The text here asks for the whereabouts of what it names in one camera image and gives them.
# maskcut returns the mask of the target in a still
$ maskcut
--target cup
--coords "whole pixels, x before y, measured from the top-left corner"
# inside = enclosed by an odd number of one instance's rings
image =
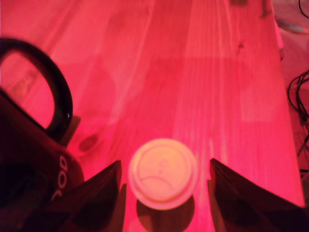
[[[197,161],[190,149],[172,139],[144,144],[129,165],[131,188],[144,205],[168,210],[185,203],[197,183]]]

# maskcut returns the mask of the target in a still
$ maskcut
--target black mug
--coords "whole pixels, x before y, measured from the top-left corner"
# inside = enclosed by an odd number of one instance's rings
[[[73,112],[64,76],[35,46],[0,38],[0,63],[14,51],[42,73],[51,89],[55,109],[50,125],[44,129],[0,88],[0,209],[27,193],[35,196],[35,204],[42,205],[84,182],[79,163],[59,144]]]

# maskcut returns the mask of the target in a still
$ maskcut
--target white bottle cap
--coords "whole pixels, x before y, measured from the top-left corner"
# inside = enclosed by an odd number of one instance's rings
[[[156,139],[134,154],[129,182],[136,197],[154,209],[171,209],[192,195],[197,182],[197,161],[182,143]]]

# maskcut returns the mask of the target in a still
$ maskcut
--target wooden table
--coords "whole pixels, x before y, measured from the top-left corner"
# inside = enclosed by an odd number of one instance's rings
[[[128,183],[134,152],[156,138],[195,154],[184,206],[151,210],[128,184],[118,230],[213,231],[213,157],[304,206],[269,0],[3,0],[1,35],[37,45],[65,75],[82,118],[68,149],[86,179],[120,159]],[[47,84],[20,58],[6,64],[1,85],[47,126]]]

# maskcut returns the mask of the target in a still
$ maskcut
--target mug handle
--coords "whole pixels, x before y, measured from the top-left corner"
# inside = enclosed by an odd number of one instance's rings
[[[67,131],[73,114],[72,95],[58,66],[40,49],[18,39],[0,38],[0,64],[10,52],[18,51],[41,72],[54,98],[54,115],[50,125],[44,129],[23,110],[19,109],[47,135],[59,142]]]

